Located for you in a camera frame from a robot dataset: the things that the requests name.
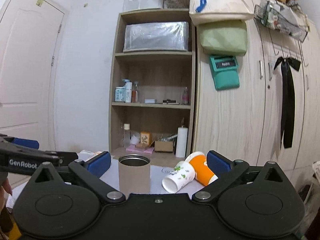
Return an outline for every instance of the tote bag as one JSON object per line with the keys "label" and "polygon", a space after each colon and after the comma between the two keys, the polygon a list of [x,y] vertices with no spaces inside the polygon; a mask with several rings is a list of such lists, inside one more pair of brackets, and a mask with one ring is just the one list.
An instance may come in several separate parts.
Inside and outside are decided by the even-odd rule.
{"label": "tote bag", "polygon": [[254,17],[244,0],[190,0],[189,14],[195,26],[226,20],[250,20]]}
{"label": "tote bag", "polygon": [[247,25],[244,21],[200,24],[197,29],[207,55],[243,56],[248,50]]}

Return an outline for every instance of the paper cup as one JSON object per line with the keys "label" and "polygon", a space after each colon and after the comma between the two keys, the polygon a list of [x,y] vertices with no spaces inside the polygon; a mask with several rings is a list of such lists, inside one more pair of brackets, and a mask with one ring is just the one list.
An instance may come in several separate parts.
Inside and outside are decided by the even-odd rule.
{"label": "paper cup", "polygon": [[150,193],[150,160],[130,154],[119,158],[119,188],[128,197],[130,193]]}
{"label": "paper cup", "polygon": [[190,163],[196,171],[196,180],[202,185],[208,186],[214,182],[218,177],[215,175],[207,165],[207,157],[203,152],[194,152],[186,158],[186,162]]}
{"label": "paper cup", "polygon": [[176,193],[191,182],[195,178],[195,174],[195,170],[190,163],[181,161],[164,177],[162,186],[169,193]]}

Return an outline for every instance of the wardrobe door handle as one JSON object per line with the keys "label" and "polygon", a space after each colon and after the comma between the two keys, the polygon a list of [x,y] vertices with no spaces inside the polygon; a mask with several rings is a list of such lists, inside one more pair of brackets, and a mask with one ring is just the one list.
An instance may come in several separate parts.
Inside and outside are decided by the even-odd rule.
{"label": "wardrobe door handle", "polygon": [[263,78],[263,66],[262,66],[262,61],[259,60],[259,65],[260,65],[260,79]]}
{"label": "wardrobe door handle", "polygon": [[306,75],[306,81],[307,81],[307,91],[309,90],[309,76],[308,75]]}
{"label": "wardrobe door handle", "polygon": [[268,62],[268,66],[269,66],[269,81],[272,80],[272,71],[271,71],[271,64],[270,62]]}

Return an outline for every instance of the black ribbon bow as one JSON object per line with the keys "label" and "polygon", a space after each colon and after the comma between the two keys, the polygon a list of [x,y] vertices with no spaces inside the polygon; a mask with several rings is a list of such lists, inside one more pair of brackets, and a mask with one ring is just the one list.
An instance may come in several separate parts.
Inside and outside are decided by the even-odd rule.
{"label": "black ribbon bow", "polygon": [[276,69],[280,63],[282,73],[282,115],[280,143],[282,145],[283,138],[284,148],[287,149],[292,147],[295,115],[294,84],[290,66],[296,71],[299,71],[301,62],[292,57],[280,57],[277,59],[274,69]]}

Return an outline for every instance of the white paper cup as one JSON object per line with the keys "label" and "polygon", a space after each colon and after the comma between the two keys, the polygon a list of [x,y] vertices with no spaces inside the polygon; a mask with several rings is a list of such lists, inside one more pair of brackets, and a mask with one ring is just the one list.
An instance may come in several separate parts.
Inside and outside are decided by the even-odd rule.
{"label": "white paper cup", "polygon": [[196,172],[190,163],[179,162],[175,168],[164,177],[162,186],[169,193],[176,193],[195,178]]}

